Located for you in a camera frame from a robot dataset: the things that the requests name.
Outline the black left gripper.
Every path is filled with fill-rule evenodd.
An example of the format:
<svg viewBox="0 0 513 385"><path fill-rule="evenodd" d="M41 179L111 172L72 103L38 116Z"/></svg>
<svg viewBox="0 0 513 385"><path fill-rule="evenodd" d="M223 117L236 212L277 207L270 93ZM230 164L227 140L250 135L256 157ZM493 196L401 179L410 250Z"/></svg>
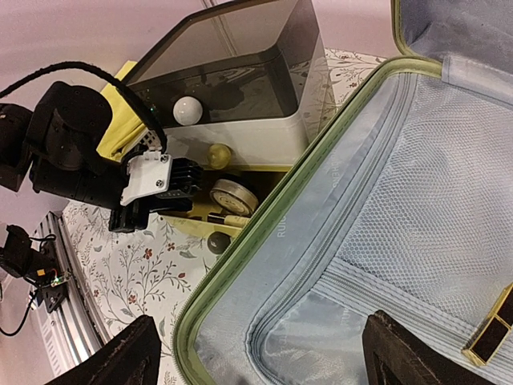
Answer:
<svg viewBox="0 0 513 385"><path fill-rule="evenodd" d="M110 104L96 90L53 83L34 110L1 106L1 185L33 190L110 209L113 233L145 230L152 213L188 212L203 168L157 150L136 152L123 165L97 147L112 121Z"/></svg>

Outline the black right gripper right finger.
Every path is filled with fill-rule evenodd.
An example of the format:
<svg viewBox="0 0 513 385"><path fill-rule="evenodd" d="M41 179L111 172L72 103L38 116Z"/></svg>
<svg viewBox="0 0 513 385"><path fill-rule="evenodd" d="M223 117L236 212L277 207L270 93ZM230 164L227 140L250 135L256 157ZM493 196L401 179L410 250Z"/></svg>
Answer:
<svg viewBox="0 0 513 385"><path fill-rule="evenodd" d="M362 346L370 384L489 383L431 349L382 310L367 318Z"/></svg>

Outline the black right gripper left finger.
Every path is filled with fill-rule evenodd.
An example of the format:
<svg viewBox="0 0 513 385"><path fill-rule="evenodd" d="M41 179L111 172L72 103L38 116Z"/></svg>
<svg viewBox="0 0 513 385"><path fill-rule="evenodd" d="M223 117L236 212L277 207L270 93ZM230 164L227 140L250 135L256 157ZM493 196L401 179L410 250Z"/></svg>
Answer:
<svg viewBox="0 0 513 385"><path fill-rule="evenodd" d="M160 354L154 318L141 315L89 359L49 384L157 384Z"/></svg>

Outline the plain yellow garment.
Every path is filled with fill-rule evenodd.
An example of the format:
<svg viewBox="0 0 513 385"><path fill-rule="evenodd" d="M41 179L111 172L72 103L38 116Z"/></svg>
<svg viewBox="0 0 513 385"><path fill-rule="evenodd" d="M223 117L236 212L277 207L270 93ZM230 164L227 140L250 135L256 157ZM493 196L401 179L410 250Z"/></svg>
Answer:
<svg viewBox="0 0 513 385"><path fill-rule="evenodd" d="M97 147L103 158L121 160L149 133L117 89L107 84L101 91L112 109L112 120Z"/></svg>

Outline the black gold lipstick tube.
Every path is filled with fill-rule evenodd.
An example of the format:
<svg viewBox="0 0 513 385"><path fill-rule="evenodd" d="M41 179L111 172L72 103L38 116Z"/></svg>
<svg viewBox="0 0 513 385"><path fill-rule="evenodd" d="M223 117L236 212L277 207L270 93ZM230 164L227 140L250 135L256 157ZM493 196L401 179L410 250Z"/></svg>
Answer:
<svg viewBox="0 0 513 385"><path fill-rule="evenodd" d="M512 284L506 286L462 353L472 364L486 366L512 331Z"/></svg>

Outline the round cream compact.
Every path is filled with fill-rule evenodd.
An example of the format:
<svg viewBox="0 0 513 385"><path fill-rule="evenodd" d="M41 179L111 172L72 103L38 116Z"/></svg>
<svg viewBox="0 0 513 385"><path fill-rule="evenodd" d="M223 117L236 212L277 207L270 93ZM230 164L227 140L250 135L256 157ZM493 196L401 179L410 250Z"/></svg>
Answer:
<svg viewBox="0 0 513 385"><path fill-rule="evenodd" d="M251 217L257 210L257 196L242 184L225 178L218 179L210 197L221 208L241 217Z"/></svg>

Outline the slim gold cosmetic pencil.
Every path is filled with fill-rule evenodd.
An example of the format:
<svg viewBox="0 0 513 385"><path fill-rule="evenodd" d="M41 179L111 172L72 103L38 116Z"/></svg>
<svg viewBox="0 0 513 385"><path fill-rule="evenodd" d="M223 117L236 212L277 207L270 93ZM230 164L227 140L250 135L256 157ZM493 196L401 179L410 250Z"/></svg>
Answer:
<svg viewBox="0 0 513 385"><path fill-rule="evenodd" d="M250 217L237 216L231 213L211 212L207 215L207 222L243 229L250 222Z"/></svg>

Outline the drawer cabinet with dark top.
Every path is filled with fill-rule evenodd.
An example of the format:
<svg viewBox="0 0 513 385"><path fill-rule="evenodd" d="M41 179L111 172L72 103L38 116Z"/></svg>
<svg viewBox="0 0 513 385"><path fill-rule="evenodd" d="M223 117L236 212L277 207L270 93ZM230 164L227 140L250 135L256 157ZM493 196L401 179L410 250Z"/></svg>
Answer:
<svg viewBox="0 0 513 385"><path fill-rule="evenodd" d="M109 229L145 229L152 212L186 212L222 144L240 170L291 167L326 123L333 89L310 1L232 1L173 27L124 77L167 138L172 178L111 212Z"/></svg>

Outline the green hard-shell suitcase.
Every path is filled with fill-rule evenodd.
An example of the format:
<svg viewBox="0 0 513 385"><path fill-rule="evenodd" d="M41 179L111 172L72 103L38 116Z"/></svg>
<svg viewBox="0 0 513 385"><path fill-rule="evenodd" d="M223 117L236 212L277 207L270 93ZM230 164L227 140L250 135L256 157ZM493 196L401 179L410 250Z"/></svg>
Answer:
<svg viewBox="0 0 513 385"><path fill-rule="evenodd" d="M512 4L395 1L401 51L348 98L200 283L177 324L186 384L370 384L382 310L488 380L512 331L462 353L512 284Z"/></svg>

